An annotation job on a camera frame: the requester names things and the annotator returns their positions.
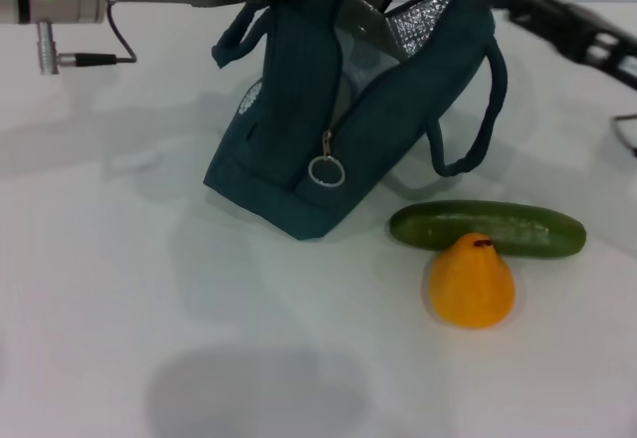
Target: fabric bag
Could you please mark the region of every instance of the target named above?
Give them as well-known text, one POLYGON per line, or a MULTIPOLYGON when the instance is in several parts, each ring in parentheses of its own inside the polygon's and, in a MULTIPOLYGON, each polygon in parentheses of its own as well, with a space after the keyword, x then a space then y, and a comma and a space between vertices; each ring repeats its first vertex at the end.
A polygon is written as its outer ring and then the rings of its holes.
POLYGON ((224 67, 267 35, 263 77, 205 184, 307 240, 342 221, 425 134, 441 176, 480 165, 508 82, 490 9, 482 0, 412 0, 384 13, 391 1, 278 2, 249 32, 264 6, 247 4, 213 56, 224 67), (446 164, 439 119, 485 59, 493 79, 484 121, 467 156, 446 164))

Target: cucumber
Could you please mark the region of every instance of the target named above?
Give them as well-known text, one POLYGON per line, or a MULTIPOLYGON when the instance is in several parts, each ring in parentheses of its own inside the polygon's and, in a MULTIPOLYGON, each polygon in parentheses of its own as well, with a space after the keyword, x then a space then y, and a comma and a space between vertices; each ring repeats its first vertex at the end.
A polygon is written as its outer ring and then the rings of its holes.
POLYGON ((409 246, 444 251, 465 234, 488 235, 499 254, 559 258, 580 252, 586 230, 575 219, 538 207, 504 202, 441 201, 417 204, 389 221, 391 235, 409 246))

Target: bag handle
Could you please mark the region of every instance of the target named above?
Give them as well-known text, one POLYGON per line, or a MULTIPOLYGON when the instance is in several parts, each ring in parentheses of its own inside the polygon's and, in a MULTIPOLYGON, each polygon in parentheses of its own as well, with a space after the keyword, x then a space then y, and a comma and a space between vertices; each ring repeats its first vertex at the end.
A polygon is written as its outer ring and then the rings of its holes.
POLYGON ((255 18, 255 14, 267 6, 264 3, 246 3, 228 30, 221 36, 217 46, 212 49, 212 58, 215 59, 219 68, 224 68, 229 63, 248 55, 259 44, 263 36, 268 33, 272 24, 272 12, 270 10, 266 11, 257 20, 248 35, 246 35, 255 18))
POLYGON ((485 54, 491 68, 491 96, 489 98, 489 107, 485 113, 483 123, 480 126, 476 141, 471 146, 467 155, 454 164, 445 164, 445 148, 442 140, 440 121, 432 121, 427 129, 427 135, 429 136, 429 142, 431 144, 432 163, 436 172, 442 177, 452 177, 471 172, 478 167, 487 156, 496 118, 498 114, 500 114, 500 111, 502 111, 505 98, 507 97, 509 75, 507 72, 507 64, 495 38, 487 45, 485 54))

